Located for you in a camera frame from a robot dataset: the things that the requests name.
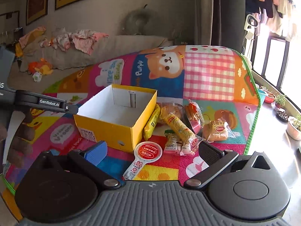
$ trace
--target open box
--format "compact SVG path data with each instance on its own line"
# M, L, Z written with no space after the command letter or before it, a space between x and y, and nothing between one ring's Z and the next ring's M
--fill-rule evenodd
M84 103L74 120L83 138L133 152L156 100L156 90L112 84Z

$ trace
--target blanket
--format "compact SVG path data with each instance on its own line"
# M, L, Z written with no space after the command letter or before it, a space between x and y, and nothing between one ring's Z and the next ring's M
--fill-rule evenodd
M188 99L196 101L205 120L214 121L223 116L234 133L234 137L213 144L222 150L247 154L260 101L249 67L236 51L199 45L143 50L75 72L47 88L44 94L81 106L112 83L157 89L157 102L184 105ZM70 114L37 109L32 114L34 120L29 126L36 131L33 153L25 158L23 168L5 165L5 178L13 188L41 151L65 155L70 150L84 150L94 144L81 137ZM156 127L150 141L164 148L166 129L169 129L166 125ZM122 182L122 174L133 160L133 154L109 148L98 167ZM136 179L179 180L183 184L207 167L198 153L194 156L163 154L158 161L145 165Z

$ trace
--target small packet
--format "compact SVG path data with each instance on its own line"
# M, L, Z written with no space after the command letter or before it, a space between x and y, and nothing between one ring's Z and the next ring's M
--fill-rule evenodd
M157 125L159 115L160 115L160 107L159 105L156 105L151 117L149 118L143 130L143 137L145 141L148 141L148 139L153 134L155 126Z
M169 113L173 113L177 116L180 120L183 119L184 112L183 106L180 104L175 103L157 103L160 106L161 113L158 122L160 124L165 124L163 118L164 116L168 115Z
M167 137L165 144L164 154L180 155L183 141L172 130L166 130L164 132Z
M228 137L235 138L235 135L226 121L210 121L203 127L203 138L208 142L225 141Z
M204 117L199 105L189 99L189 104L184 106L184 110L192 130L195 134L199 133L204 126Z
M195 152L199 148L199 144L203 138L196 136L197 141L193 144L183 143L183 141L172 131L166 130L165 136L167 137L167 142L164 149L164 154L171 155L195 155Z

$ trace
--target orange plush toy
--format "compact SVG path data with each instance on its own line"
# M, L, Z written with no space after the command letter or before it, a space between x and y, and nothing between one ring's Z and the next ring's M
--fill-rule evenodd
M28 71L32 74L41 72L43 75L50 75L53 72L52 64L41 58L39 62L31 62L28 65Z

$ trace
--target red sticker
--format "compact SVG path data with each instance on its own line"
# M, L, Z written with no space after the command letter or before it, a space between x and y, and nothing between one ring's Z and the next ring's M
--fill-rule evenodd
M217 132L222 132L224 129L225 129L225 128L224 128L223 126L218 126L218 127L216 128L216 131L217 131Z
M160 151L158 148L152 143L144 143L142 144L138 150L138 155L146 160L156 159L160 155Z

